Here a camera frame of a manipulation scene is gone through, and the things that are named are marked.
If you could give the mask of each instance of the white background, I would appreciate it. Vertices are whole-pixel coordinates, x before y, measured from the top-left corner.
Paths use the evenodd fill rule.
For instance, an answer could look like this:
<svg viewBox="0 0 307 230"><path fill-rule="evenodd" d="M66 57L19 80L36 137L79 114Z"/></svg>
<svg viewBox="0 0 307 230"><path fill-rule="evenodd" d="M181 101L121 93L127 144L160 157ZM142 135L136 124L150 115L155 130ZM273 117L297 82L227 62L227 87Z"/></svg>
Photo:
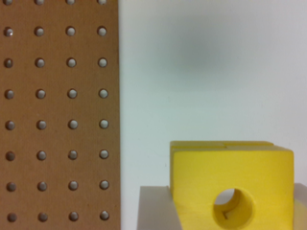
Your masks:
<svg viewBox="0 0 307 230"><path fill-rule="evenodd" d="M172 140L271 141L307 185L307 1L120 0L122 229Z"/></svg>

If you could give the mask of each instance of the gray surface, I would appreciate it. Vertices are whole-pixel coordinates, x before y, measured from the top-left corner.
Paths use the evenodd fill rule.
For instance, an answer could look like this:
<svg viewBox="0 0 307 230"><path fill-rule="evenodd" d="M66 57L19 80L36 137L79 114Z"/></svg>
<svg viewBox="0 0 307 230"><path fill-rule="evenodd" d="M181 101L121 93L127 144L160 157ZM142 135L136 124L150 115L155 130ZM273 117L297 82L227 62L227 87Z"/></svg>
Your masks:
<svg viewBox="0 0 307 230"><path fill-rule="evenodd" d="M137 230L181 230L168 187L141 187Z"/></svg>
<svg viewBox="0 0 307 230"><path fill-rule="evenodd" d="M295 184L295 199L307 207L307 187L296 183Z"/></svg>

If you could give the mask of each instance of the yellow block hole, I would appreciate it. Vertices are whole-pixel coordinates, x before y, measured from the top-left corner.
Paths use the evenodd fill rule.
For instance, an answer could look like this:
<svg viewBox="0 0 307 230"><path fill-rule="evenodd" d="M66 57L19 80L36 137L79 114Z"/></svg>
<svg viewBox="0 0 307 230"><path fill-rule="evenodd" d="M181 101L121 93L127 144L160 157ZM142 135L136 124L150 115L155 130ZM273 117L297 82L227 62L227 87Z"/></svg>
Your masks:
<svg viewBox="0 0 307 230"><path fill-rule="evenodd" d="M221 192L214 205L214 216L217 223L224 229L244 228L252 220L253 203L246 192L234 189L228 202L221 204L221 196L229 190Z"/></svg>

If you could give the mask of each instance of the pegboard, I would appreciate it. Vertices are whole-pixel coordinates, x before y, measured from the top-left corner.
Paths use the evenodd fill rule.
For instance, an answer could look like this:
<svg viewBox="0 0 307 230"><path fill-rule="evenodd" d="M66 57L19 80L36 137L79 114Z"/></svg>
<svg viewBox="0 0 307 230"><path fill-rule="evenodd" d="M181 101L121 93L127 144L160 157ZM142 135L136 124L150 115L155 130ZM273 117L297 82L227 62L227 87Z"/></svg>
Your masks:
<svg viewBox="0 0 307 230"><path fill-rule="evenodd" d="M118 2L0 2L0 229L120 229Z"/></svg>

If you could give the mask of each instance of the yellow object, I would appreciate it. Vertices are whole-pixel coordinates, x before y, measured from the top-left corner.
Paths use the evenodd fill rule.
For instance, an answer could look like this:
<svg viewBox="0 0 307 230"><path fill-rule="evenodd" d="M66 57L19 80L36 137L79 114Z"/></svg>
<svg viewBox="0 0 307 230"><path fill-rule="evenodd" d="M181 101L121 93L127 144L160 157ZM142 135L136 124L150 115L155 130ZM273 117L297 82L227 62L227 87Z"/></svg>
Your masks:
<svg viewBox="0 0 307 230"><path fill-rule="evenodd" d="M216 205L227 189L232 199ZM171 193L183 230L293 230L294 154L269 142L172 142Z"/></svg>

